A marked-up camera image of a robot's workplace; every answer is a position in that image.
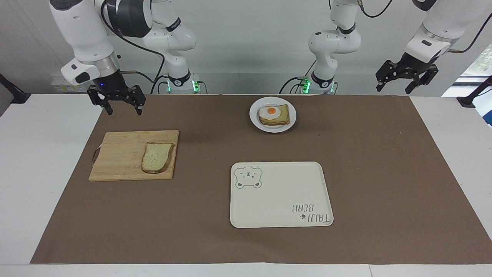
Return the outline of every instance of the white plate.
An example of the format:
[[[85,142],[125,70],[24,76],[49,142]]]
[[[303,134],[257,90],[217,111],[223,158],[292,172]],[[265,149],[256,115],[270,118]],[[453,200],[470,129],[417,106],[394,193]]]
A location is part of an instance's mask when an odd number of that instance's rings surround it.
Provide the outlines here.
[[[263,108],[264,106],[280,106],[284,104],[287,104],[289,106],[289,124],[279,126],[268,126],[261,124],[260,118],[258,117],[258,111],[261,108]],[[253,103],[253,105],[251,105],[251,108],[249,109],[249,118],[251,119],[251,122],[253,122],[253,124],[262,131],[269,133],[281,133],[289,130],[292,126],[294,126],[294,123],[296,123],[297,119],[297,113],[294,106],[285,99],[279,97],[264,97],[258,99],[255,103]]]
[[[233,165],[230,220],[236,228],[331,225],[333,212],[321,165],[317,162]]]

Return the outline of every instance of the bear face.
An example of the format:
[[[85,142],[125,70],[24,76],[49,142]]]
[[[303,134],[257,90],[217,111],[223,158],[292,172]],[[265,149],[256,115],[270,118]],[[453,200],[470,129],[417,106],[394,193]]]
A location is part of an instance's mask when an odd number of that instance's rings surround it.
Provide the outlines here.
[[[259,168],[244,167],[234,170],[236,177],[236,187],[244,188],[245,186],[261,187],[261,175],[263,172]]]

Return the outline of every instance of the brown tablecloth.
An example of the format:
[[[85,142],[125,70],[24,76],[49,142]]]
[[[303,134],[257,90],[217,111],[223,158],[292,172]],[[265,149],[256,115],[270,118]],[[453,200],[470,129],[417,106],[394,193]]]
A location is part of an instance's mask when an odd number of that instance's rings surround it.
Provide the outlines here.
[[[112,103],[31,262],[492,264],[492,242],[409,98],[288,97],[298,119],[280,135],[250,122],[258,98],[150,96],[142,116]],[[145,130],[180,131],[172,180],[88,181],[106,132]],[[266,161],[319,162],[333,225],[234,228],[231,166]]]

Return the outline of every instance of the table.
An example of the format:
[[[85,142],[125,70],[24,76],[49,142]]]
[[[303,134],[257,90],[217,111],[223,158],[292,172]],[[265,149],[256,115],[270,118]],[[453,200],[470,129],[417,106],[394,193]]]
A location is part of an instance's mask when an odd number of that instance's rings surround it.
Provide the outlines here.
[[[411,99],[492,236],[492,130],[455,99]],[[100,113],[85,95],[33,95],[0,118],[0,276],[485,277],[492,272],[492,265],[29,265]]]

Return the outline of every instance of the bread slice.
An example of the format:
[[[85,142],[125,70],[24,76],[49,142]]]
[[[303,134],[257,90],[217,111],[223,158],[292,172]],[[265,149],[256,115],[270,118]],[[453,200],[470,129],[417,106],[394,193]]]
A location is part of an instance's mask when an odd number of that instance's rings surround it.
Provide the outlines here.
[[[280,105],[277,106],[278,109],[280,110],[280,116],[275,118],[275,119],[265,119],[261,116],[258,116],[260,118],[260,123],[263,125],[268,125],[268,126],[278,126],[278,125],[287,125],[290,123],[290,118],[289,118],[289,105]]]
[[[142,158],[142,171],[149,174],[164,172],[171,161],[172,143],[148,142]]]

